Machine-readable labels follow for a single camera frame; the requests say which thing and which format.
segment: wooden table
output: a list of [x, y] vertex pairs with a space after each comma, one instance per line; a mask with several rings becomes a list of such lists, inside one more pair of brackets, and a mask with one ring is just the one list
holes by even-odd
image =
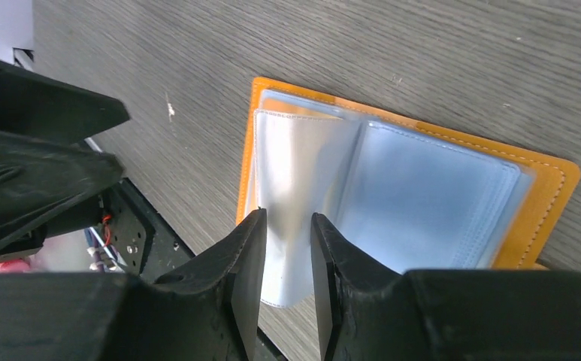
[[[126, 103], [97, 140], [195, 252], [234, 225], [257, 75], [581, 167], [581, 1], [53, 0], [35, 36], [36, 71]], [[541, 259], [581, 270], [581, 182]], [[290, 359], [318, 357], [312, 307], [262, 306]]]

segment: black plastic part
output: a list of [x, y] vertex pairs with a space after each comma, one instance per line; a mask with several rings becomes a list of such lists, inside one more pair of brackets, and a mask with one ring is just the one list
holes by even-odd
[[0, 132], [0, 250], [122, 177], [110, 154]]
[[48, 220], [45, 223], [47, 237], [89, 228], [100, 223], [101, 219], [100, 196], [93, 196]]
[[26, 235], [18, 238], [15, 242], [10, 243], [7, 247], [0, 250], [0, 262], [20, 259], [32, 254], [36, 254], [47, 237], [46, 227], [38, 227]]
[[73, 144], [128, 119], [117, 99], [0, 61], [0, 131]]
[[265, 211], [157, 285], [124, 274], [0, 275], [0, 359], [253, 359]]
[[326, 360], [581, 360], [581, 274], [420, 270], [400, 276], [312, 218]]
[[261, 209], [228, 237], [157, 279], [187, 303], [176, 312], [197, 325], [185, 338], [187, 358], [253, 359], [265, 251], [266, 210]]

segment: electrical wire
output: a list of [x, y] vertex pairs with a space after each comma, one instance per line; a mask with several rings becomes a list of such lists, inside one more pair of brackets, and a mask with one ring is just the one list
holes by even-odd
[[123, 260], [120, 258], [118, 259], [116, 257], [115, 250], [111, 250], [110, 248], [112, 247], [104, 247], [104, 240], [102, 240], [102, 238], [100, 237], [100, 234], [98, 233], [98, 231], [93, 228], [93, 227], [89, 227], [89, 231], [91, 231], [91, 234], [93, 235], [93, 237], [95, 237], [95, 239], [98, 241], [98, 244], [100, 245], [100, 247], [102, 247], [102, 249], [104, 249], [104, 251], [107, 253], [107, 255], [109, 256], [109, 258], [111, 258], [111, 260], [113, 261], [113, 263], [115, 265], [117, 265], [118, 267], [120, 265], [126, 265]]
[[102, 217], [102, 227], [104, 227], [104, 247], [110, 246], [110, 227], [109, 221], [111, 220], [112, 216], [110, 214], [106, 214]]
[[89, 266], [89, 269], [98, 272], [104, 272], [104, 264], [102, 262], [102, 258], [100, 253], [97, 252], [96, 246], [99, 247], [99, 244], [95, 241], [93, 234], [88, 229], [84, 230], [84, 235], [86, 236], [86, 243], [89, 247], [86, 249], [86, 252], [93, 258], [93, 263]]

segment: orange leather cover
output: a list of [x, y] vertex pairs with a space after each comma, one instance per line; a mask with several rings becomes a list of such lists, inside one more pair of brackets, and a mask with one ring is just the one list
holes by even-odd
[[493, 268], [533, 268], [549, 234], [560, 217], [564, 206], [571, 197], [580, 179], [579, 167], [568, 160], [536, 153], [530, 150], [503, 144], [497, 141], [469, 135], [455, 130], [435, 126], [419, 120], [389, 113], [378, 108], [352, 102], [314, 90], [305, 89], [277, 80], [257, 77], [253, 81], [250, 97], [250, 110], [244, 145], [244, 158], [241, 164], [241, 182], [237, 208], [237, 223], [241, 222], [248, 211], [246, 197], [249, 184], [251, 159], [253, 155], [253, 113], [259, 107], [260, 95], [264, 89], [275, 89], [318, 102], [337, 105], [342, 108], [372, 114], [383, 121], [416, 130], [453, 144], [459, 144], [482, 153], [507, 159], [531, 168], [535, 181], [516, 215], [516, 220], [507, 233], [501, 249], [493, 262]]

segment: red wire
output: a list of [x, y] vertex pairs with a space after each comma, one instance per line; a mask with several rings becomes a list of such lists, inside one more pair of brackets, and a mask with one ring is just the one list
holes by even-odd
[[111, 219], [111, 215], [107, 214], [102, 218], [102, 225], [104, 226], [104, 246], [108, 247], [110, 245], [110, 227], [109, 227], [109, 220]]

